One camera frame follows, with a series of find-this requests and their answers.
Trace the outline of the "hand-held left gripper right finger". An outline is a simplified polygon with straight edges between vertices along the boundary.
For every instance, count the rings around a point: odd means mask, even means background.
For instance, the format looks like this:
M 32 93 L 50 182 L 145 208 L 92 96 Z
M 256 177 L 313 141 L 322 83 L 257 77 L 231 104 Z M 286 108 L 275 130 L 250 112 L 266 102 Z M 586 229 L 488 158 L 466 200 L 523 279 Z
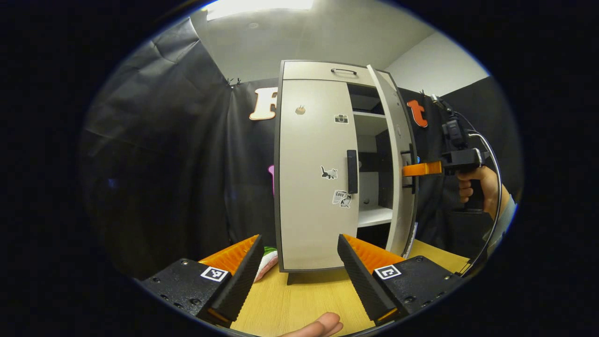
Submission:
M 406 259 L 348 234 L 339 234 L 336 250 L 376 326 L 414 315 L 466 281 L 425 256 Z

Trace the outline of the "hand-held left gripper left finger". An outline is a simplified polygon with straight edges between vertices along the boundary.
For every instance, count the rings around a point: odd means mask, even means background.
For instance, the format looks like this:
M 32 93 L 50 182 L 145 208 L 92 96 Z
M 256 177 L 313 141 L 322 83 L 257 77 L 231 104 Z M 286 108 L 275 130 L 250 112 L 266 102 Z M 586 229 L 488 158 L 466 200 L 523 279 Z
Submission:
M 253 235 L 199 262 L 181 258 L 141 284 L 180 311 L 229 328 L 248 298 L 263 254 L 263 236 Z

